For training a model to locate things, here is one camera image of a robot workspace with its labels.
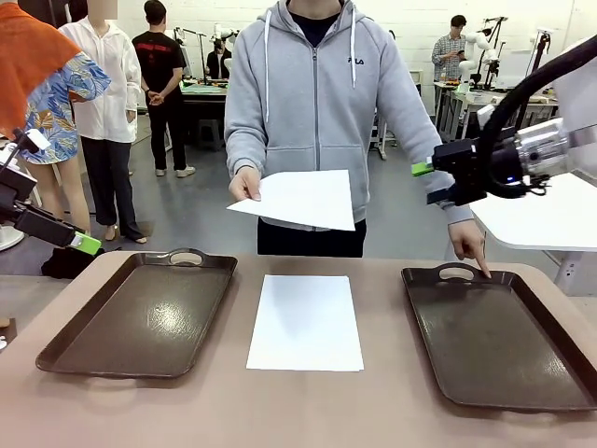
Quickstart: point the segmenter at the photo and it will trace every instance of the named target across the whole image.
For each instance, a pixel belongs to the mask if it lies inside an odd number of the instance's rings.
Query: floral shirt
[[[102,95],[109,85],[110,78],[81,52],[37,86],[28,98],[25,130],[36,128],[51,146],[36,154],[23,151],[25,160],[49,164],[75,157],[78,139],[68,93],[90,101]]]

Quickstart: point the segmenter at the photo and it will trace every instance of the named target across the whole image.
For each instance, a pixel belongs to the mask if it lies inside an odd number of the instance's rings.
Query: hand
[[[163,103],[163,97],[156,91],[147,91],[147,99],[149,105],[161,105]]]
[[[473,219],[457,222],[448,226],[451,243],[454,245],[454,253],[458,259],[476,259],[483,273],[491,278],[483,247],[485,238]]]
[[[458,50],[457,49],[453,49],[449,53],[444,54],[444,59],[451,59],[451,58],[454,58],[456,56],[458,56]]]
[[[259,194],[259,181],[261,174],[258,170],[250,166],[241,168],[236,176],[230,182],[230,193],[234,199],[239,202],[245,199],[253,199],[255,201],[261,200]]]
[[[165,98],[161,95],[161,93],[156,93],[153,97],[150,97],[150,105],[163,105]]]
[[[77,95],[73,91],[68,92],[68,99],[73,103],[86,103],[87,100],[83,98],[81,95]]]

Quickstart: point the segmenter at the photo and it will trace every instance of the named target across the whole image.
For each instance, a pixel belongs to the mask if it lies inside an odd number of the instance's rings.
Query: white shirt
[[[99,37],[88,18],[68,23],[59,31],[85,51],[112,79],[104,95],[87,103],[74,104],[79,134],[93,140],[134,142],[137,119],[129,123],[126,111],[137,111],[141,66],[129,37],[114,23],[110,23],[108,32]]]
[[[214,79],[221,79],[222,78],[222,56],[224,53],[215,53],[217,55],[217,73],[215,74]]]

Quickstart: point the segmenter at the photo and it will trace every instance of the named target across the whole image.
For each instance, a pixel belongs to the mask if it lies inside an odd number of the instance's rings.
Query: gray hoodie
[[[359,222],[369,202],[376,106],[413,163],[441,144],[396,42],[351,0],[315,49],[280,0],[241,32],[232,60],[225,131],[231,176],[243,166],[263,176],[348,170]],[[453,183],[445,173],[423,181],[428,192]],[[441,206],[449,223],[472,218],[468,207]]]

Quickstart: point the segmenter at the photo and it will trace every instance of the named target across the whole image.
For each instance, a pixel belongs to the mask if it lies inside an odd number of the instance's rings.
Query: black pants
[[[257,253],[290,257],[363,258],[367,222],[355,224],[356,231],[297,231],[272,226],[262,219],[257,224]]]
[[[81,142],[97,222],[103,226],[114,226],[120,217],[122,235],[134,241],[143,238],[132,205],[132,186],[129,179],[131,144],[92,140],[86,137],[81,137]],[[114,206],[115,195],[118,215]]]
[[[156,162],[156,170],[167,168],[166,146],[164,145],[166,124],[172,138],[174,169],[184,170],[187,168],[183,106],[182,94],[175,92],[171,93],[162,105],[149,105],[149,99],[147,99],[147,110],[151,120],[151,150]]]

